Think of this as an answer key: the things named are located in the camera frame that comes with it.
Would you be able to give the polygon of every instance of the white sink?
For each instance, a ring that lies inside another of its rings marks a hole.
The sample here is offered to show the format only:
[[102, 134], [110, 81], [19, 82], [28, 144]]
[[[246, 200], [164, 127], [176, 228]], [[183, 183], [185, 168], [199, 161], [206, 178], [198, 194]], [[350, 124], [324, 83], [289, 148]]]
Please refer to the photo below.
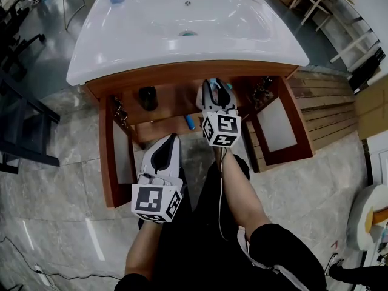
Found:
[[150, 65], [237, 59], [307, 65], [286, 25], [253, 0], [96, 0], [74, 49], [67, 82]]

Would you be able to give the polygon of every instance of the forearm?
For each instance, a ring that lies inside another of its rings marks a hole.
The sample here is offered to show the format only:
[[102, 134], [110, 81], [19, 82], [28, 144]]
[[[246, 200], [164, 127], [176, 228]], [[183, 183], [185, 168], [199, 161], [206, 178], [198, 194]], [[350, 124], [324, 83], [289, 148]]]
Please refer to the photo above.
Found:
[[[215, 154], [220, 167], [221, 155], [217, 150]], [[229, 149], [222, 162], [222, 180], [230, 211], [236, 222], [245, 227], [246, 235], [250, 239], [255, 229], [270, 221], [255, 190]]]
[[151, 280], [162, 224], [144, 221], [127, 255], [125, 274], [137, 273]]

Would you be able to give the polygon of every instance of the white machine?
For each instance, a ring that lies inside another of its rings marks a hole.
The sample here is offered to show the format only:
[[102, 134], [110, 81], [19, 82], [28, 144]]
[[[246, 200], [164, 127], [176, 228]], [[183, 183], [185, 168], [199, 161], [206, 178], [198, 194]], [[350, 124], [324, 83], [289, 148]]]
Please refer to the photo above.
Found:
[[215, 147], [232, 147], [241, 136], [241, 118], [237, 101], [229, 86], [220, 79], [206, 80], [202, 85], [202, 129], [207, 142]]
[[143, 220], [171, 222], [185, 186], [179, 178], [181, 141], [176, 134], [160, 139], [144, 154], [138, 183], [132, 185], [131, 211]]
[[[241, 136], [236, 98], [221, 80], [202, 85], [204, 135], [211, 146], [231, 147]], [[181, 141], [176, 134], [160, 139], [144, 154], [138, 183], [132, 185], [131, 211], [143, 220], [172, 222], [184, 197]]]

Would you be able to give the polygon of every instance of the cabinet door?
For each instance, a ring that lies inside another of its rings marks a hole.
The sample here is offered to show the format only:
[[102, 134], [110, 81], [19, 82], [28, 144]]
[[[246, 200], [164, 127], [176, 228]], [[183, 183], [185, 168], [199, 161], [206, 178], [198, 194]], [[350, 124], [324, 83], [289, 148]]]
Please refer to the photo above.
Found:
[[249, 117], [267, 165], [313, 156], [313, 147], [302, 113], [288, 83], [276, 77], [268, 88], [271, 98]]
[[107, 207], [119, 207], [131, 201], [136, 169], [130, 129], [118, 116], [115, 97], [100, 98], [99, 148]]

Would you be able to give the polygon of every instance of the black bottle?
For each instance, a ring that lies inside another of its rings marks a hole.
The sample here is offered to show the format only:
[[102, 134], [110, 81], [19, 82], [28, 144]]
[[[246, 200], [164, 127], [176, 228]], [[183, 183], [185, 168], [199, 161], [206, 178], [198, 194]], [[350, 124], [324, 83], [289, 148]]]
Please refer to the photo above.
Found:
[[139, 98], [141, 106], [147, 111], [155, 110], [158, 106], [158, 99], [154, 86], [142, 87], [139, 89]]

